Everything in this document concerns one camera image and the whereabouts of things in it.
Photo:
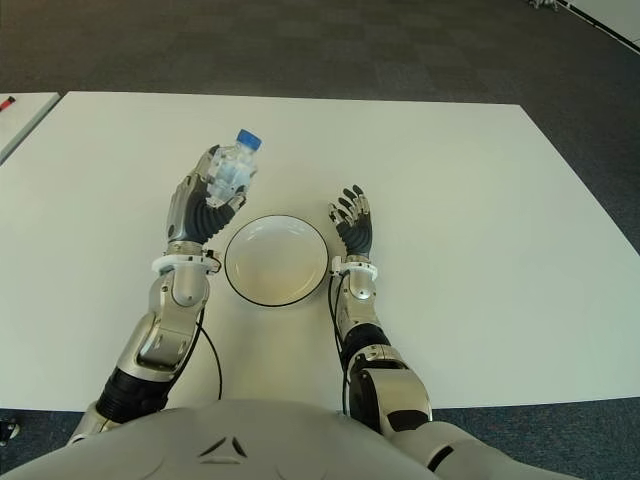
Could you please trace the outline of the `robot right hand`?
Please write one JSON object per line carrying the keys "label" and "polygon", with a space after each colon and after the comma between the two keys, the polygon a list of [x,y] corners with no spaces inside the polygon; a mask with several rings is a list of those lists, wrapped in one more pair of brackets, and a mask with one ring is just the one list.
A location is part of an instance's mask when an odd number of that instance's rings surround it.
{"label": "robot right hand", "polygon": [[373,243],[371,209],[364,191],[356,184],[344,188],[338,205],[329,203],[328,215],[347,256],[368,258]]}

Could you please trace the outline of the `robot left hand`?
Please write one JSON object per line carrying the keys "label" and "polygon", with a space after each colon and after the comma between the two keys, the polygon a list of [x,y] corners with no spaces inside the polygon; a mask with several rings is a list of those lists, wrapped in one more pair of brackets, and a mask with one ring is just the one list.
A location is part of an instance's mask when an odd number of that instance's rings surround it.
{"label": "robot left hand", "polygon": [[207,190],[210,185],[208,170],[219,149],[220,146],[215,145],[206,150],[196,166],[176,187],[166,222],[168,243],[188,241],[204,245],[223,230],[246,204],[247,193],[244,187],[240,187],[221,206],[213,207],[207,202],[210,197]]}

